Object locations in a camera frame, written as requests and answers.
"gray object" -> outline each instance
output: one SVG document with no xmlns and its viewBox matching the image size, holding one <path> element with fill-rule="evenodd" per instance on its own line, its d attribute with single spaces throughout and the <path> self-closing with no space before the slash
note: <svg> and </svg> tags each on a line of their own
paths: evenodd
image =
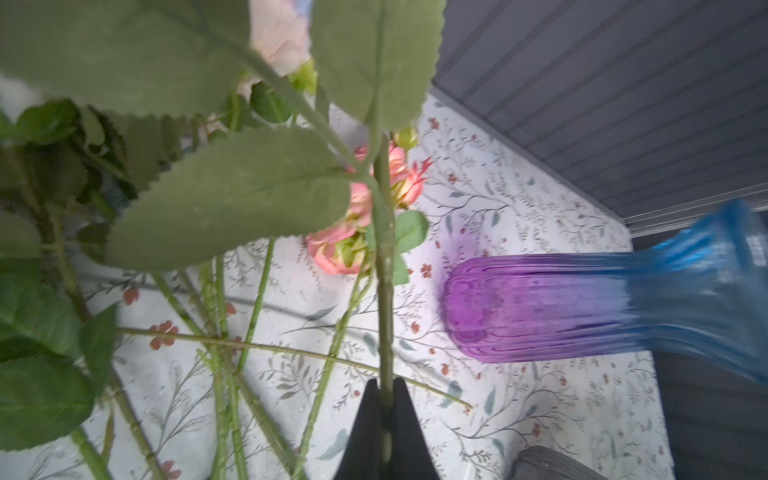
<svg viewBox="0 0 768 480">
<path fill-rule="evenodd" d="M 507 480 L 607 480 L 595 470 L 546 447 L 520 452 Z"/>
</svg>

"floral pattern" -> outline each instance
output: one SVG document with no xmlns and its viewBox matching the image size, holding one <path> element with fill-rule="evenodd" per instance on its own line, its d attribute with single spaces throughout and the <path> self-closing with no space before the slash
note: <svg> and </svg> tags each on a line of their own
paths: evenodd
<svg viewBox="0 0 768 480">
<path fill-rule="evenodd" d="M 344 114 L 332 120 L 353 147 L 365 132 Z M 419 146 L 410 163 L 433 162 L 414 208 L 432 226 L 429 239 L 405 254 L 410 284 L 396 287 L 396 372 L 461 396 L 474 408 L 409 387 L 434 463 L 443 478 L 504 478 L 529 445 L 564 452 L 612 479 L 674 477 L 650 353 L 551 362 L 482 364 L 447 338 L 439 317 L 442 284 L 451 269 L 482 255 L 612 252 L 631 248 L 627 230 L 566 187 L 531 166 L 434 98 L 418 122 Z M 327 353 L 351 276 L 329 275 L 299 237 L 279 239 L 256 339 Z M 230 335 L 244 336 L 256 296 L 266 241 L 229 252 Z M 186 327 L 143 275 L 80 265 L 94 311 L 121 302 L 124 325 Z M 376 299 L 352 318 L 341 355 L 378 364 Z M 214 456 L 211 377 L 196 357 L 198 345 L 176 341 L 155 349 L 146 337 L 122 339 L 115 366 L 169 476 L 203 480 Z M 253 350 L 247 374 L 292 445 L 298 446 L 323 362 Z M 310 478 L 332 478 L 371 372 L 336 366 L 310 443 Z M 240 406 L 251 478 L 288 478 L 250 413 Z M 85 429 L 97 446 L 107 407 L 97 407 Z M 127 426 L 116 415 L 110 468 L 116 480 L 148 478 Z M 68 439 L 0 455 L 11 479 L 90 478 Z M 228 474 L 235 478 L 234 460 Z"/>
</svg>

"floral tablecloth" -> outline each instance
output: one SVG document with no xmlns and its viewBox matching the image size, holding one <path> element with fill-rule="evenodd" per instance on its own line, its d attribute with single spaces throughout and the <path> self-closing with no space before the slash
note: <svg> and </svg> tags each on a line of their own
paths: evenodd
<svg viewBox="0 0 768 480">
<path fill-rule="evenodd" d="M 352 146 L 364 133 L 334 112 Z M 546 445 L 608 478 L 673 478 L 664 417 L 650 353 L 506 365 L 462 355 L 442 331 L 439 297 L 451 269 L 483 255 L 611 252 L 631 248 L 627 230 L 525 159 L 430 97 L 419 119 L 420 144 L 409 153 L 435 162 L 416 207 L 432 222 L 429 238 L 406 254 L 411 283 L 396 287 L 396 373 L 460 395 L 467 409 L 409 387 L 426 441 L 447 480 L 503 478 L 529 445 Z M 243 336 L 263 268 L 266 241 L 227 255 L 231 336 Z M 159 329 L 185 326 L 142 275 L 83 262 L 83 289 L 94 311 L 122 303 L 120 322 Z M 255 339 L 327 353 L 333 324 L 346 308 L 352 279 L 318 269 L 300 238 L 276 244 L 265 311 Z M 376 302 L 366 298 L 343 345 L 346 358 L 378 365 Z M 211 376 L 198 345 L 123 338 L 115 365 L 168 478 L 203 480 L 214 457 Z M 253 350 L 247 373 L 270 414 L 298 445 L 323 362 Z M 311 479 L 332 478 L 370 372 L 336 366 L 311 442 Z M 287 478 L 245 405 L 251 478 Z M 85 428 L 98 447 L 109 406 Z M 144 480 L 146 464 L 119 413 L 109 467 L 116 480 Z M 90 478 L 70 441 L 0 454 L 0 477 Z M 234 478 L 233 458 L 229 476 Z"/>
</svg>

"white tablecloth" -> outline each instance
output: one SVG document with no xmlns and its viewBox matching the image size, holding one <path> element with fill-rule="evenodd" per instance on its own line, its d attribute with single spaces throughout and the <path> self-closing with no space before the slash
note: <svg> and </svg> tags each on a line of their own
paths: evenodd
<svg viewBox="0 0 768 480">
<path fill-rule="evenodd" d="M 334 124 L 352 145 L 362 132 L 343 115 Z M 411 283 L 396 287 L 396 372 L 442 390 L 461 391 L 465 407 L 411 388 L 422 430 L 440 475 L 448 480 L 502 478 L 518 452 L 546 445 L 611 479 L 673 478 L 664 417 L 650 353 L 485 365 L 462 355 L 442 332 L 438 298 L 451 269 L 481 255 L 611 252 L 631 248 L 627 230 L 532 167 L 503 144 L 434 98 L 419 119 L 420 145 L 411 161 L 431 157 L 428 186 L 417 207 L 433 225 L 427 242 L 406 254 Z M 263 267 L 266 242 L 227 256 L 231 335 L 244 335 Z M 121 302 L 124 325 L 150 328 L 164 321 L 186 329 L 147 279 L 82 266 L 94 311 Z M 327 353 L 331 326 L 349 299 L 352 279 L 314 266 L 300 238 L 276 245 L 266 309 L 255 340 Z M 343 356 L 378 365 L 376 302 L 372 294 L 353 318 Z M 116 367 L 169 478 L 203 480 L 215 449 L 209 372 L 196 360 L 197 344 L 150 346 L 131 337 L 116 352 Z M 286 437 L 298 445 L 322 361 L 252 351 L 247 374 Z M 311 442 L 306 470 L 332 478 L 341 459 L 367 371 L 337 366 Z M 288 478 L 245 406 L 250 477 Z M 103 442 L 107 406 L 86 423 Z M 117 415 L 110 461 L 116 480 L 146 479 L 146 465 Z M 68 439 L 0 454 L 8 479 L 90 478 Z M 235 478 L 230 458 L 230 478 Z"/>
</svg>

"vase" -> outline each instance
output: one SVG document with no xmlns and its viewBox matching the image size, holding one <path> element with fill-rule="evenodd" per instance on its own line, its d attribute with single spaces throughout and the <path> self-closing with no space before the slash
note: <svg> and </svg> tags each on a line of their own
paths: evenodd
<svg viewBox="0 0 768 480">
<path fill-rule="evenodd" d="M 442 317 L 482 362 L 655 350 L 768 382 L 766 259 L 763 223 L 734 200 L 648 250 L 468 260 Z"/>
</svg>

